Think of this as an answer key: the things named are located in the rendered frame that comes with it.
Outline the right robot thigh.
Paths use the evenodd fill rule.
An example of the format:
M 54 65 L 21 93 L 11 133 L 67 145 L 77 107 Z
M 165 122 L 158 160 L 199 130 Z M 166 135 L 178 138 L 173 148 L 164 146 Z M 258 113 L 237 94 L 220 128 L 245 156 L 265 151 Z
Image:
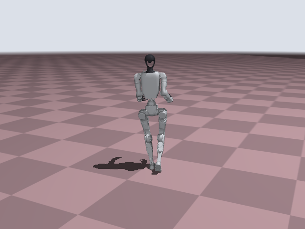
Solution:
M 157 135 L 157 140 L 162 142 L 163 135 L 165 135 L 167 110 L 165 108 L 157 108 L 157 114 L 159 115 L 159 134 Z

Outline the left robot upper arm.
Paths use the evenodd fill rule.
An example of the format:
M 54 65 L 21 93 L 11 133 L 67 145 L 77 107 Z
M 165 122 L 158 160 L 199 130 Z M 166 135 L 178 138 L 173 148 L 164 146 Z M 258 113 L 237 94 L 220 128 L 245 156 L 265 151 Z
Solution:
M 137 97 L 140 97 L 143 95 L 142 91 L 141 91 L 141 81 L 139 81 L 141 79 L 141 73 L 137 73 L 134 75 L 134 82 L 135 82 L 135 88 L 137 91 Z

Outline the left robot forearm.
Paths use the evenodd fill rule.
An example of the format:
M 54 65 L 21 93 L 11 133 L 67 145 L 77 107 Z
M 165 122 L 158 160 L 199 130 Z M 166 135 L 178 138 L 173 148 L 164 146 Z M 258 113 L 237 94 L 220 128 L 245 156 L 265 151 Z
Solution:
M 136 92 L 136 98 L 137 98 L 137 101 L 138 101 L 138 102 L 142 102 L 142 96 L 137 97 L 137 92 Z

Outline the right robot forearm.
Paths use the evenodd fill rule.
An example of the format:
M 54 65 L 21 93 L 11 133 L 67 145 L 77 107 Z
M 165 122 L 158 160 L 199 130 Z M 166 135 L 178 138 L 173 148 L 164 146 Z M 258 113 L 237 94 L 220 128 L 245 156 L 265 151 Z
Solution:
M 168 94 L 167 90 L 165 91 L 166 96 L 164 96 L 164 99 L 167 101 L 167 103 L 170 103 L 173 101 L 173 98 L 170 97 L 170 95 Z

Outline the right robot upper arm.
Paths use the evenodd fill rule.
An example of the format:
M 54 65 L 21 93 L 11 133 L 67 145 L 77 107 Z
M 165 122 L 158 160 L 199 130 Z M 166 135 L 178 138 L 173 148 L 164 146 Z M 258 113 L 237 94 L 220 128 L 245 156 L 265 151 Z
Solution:
M 166 96 L 165 91 L 167 87 L 167 76 L 165 73 L 159 73 L 160 79 L 161 79 L 161 91 L 160 95 L 161 96 Z

